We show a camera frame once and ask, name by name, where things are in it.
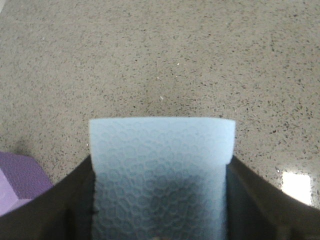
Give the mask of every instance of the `light blue foam block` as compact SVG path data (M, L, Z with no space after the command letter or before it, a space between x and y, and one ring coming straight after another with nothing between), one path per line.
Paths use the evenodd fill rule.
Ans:
M234 137L235 122L220 118L91 120L92 238L227 239Z

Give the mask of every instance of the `speckled floor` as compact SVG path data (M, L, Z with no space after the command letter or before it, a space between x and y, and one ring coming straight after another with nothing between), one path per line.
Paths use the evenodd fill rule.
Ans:
M233 119L234 154L278 188L309 176L320 208L319 12L318 0L7 0L0 151L35 157L56 183L89 154L89 119Z

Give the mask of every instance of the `honeycomb pattern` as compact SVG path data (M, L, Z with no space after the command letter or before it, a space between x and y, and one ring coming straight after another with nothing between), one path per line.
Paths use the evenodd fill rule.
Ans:
M91 120L92 238L226 239L234 133L214 118Z

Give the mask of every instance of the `foam block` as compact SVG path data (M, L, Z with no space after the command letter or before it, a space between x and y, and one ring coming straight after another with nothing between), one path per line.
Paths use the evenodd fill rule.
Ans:
M0 152L0 216L38 197L52 187L35 159Z
M91 120L92 238L227 239L234 136L235 122L226 119Z

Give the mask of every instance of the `purple foam block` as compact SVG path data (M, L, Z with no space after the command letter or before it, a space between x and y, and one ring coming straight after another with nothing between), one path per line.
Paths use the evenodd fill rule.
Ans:
M35 159L0 152L0 216L10 212L52 187Z

